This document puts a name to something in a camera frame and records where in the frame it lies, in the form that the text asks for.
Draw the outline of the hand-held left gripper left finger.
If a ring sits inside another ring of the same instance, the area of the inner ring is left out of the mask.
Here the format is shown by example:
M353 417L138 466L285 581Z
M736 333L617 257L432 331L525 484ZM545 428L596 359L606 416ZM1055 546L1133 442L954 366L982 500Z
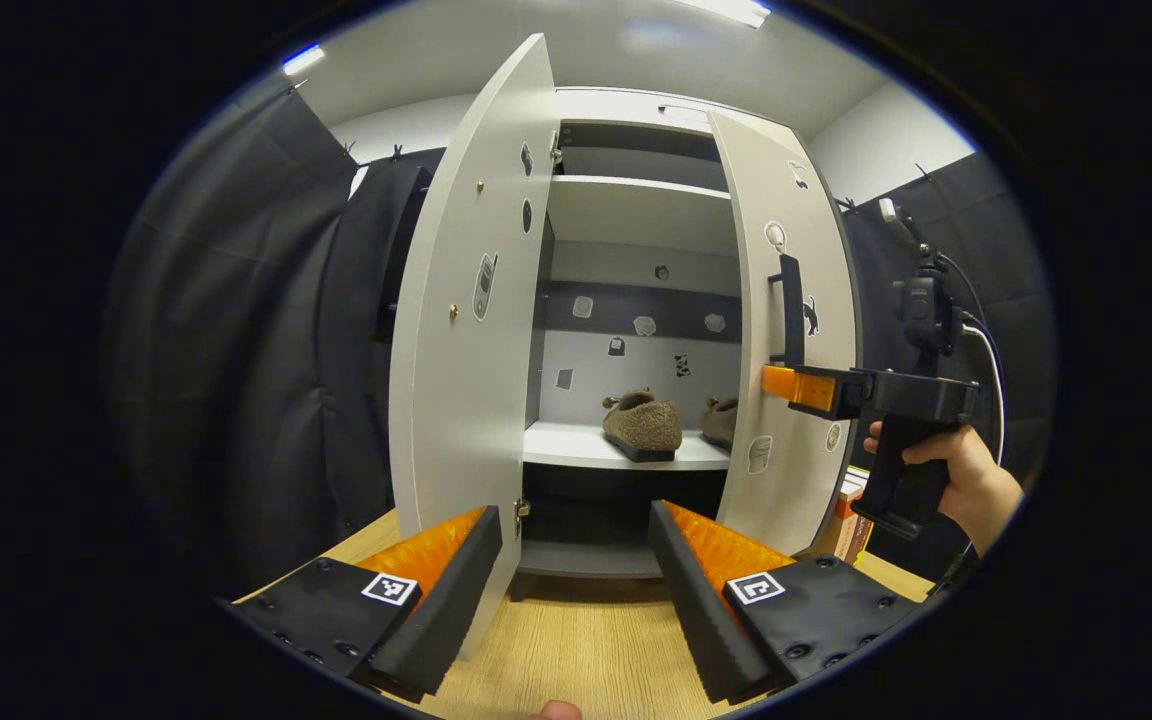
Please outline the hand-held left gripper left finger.
M324 673L419 703L456 661L502 547L486 505L361 561L308 561L223 609Z

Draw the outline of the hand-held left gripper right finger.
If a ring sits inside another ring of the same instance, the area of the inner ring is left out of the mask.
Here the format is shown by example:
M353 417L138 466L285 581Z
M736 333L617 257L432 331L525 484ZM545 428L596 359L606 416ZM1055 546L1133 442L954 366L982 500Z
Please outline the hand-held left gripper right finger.
M826 673L918 606L831 553L791 559L669 501L650 506L647 541L713 703Z

